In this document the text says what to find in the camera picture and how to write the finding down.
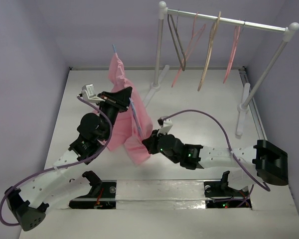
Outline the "blue wire hanger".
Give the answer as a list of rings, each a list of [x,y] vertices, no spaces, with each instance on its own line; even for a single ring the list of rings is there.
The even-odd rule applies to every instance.
[[[131,108],[131,118],[134,121],[134,125],[137,129],[138,135],[143,137],[143,130],[141,127],[141,112],[139,109],[144,107],[140,95],[135,87],[135,85],[126,78],[124,64],[118,57],[115,45],[113,46],[114,55],[112,57],[110,68],[109,68],[109,79],[113,83],[113,92],[122,90],[126,87],[131,86],[133,88],[132,96],[130,98],[130,108]]]

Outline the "pink t shirt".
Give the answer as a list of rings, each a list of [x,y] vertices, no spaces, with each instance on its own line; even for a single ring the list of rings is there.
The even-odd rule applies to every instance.
[[[120,113],[114,123],[112,138],[107,146],[113,151],[124,146],[129,158],[139,165],[150,158],[142,141],[151,136],[153,123],[134,84],[126,77],[123,62],[115,53],[109,66],[108,79],[112,82],[112,92],[132,87],[132,95],[128,97],[129,109]]]

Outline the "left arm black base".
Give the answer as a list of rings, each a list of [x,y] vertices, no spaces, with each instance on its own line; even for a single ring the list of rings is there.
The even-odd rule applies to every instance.
[[[86,195],[69,202],[71,209],[115,209],[117,182],[102,181],[93,171],[83,173],[83,178],[89,181],[90,190]]]

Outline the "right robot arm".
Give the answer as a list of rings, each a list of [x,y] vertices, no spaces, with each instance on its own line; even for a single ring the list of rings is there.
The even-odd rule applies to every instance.
[[[189,170],[227,167],[229,173],[219,183],[224,195],[231,195],[256,181],[276,186],[289,183],[288,154],[267,140],[258,140],[254,146],[230,150],[184,144],[172,134],[154,130],[142,143],[149,154],[161,153]]]

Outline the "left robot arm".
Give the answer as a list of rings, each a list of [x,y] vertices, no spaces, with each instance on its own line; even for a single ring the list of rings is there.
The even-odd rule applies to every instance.
[[[6,190],[3,203],[27,232],[37,227],[49,210],[76,197],[99,194],[101,179],[88,169],[112,139],[117,116],[129,109],[132,87],[116,92],[94,93],[84,86],[78,100],[91,106],[96,113],[83,115],[77,127],[78,137],[55,163],[34,173]]]

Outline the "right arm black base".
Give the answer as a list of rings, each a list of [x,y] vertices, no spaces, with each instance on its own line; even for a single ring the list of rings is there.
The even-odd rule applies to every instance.
[[[252,208],[250,192],[228,186],[230,171],[225,171],[218,181],[204,181],[205,205],[208,209]]]

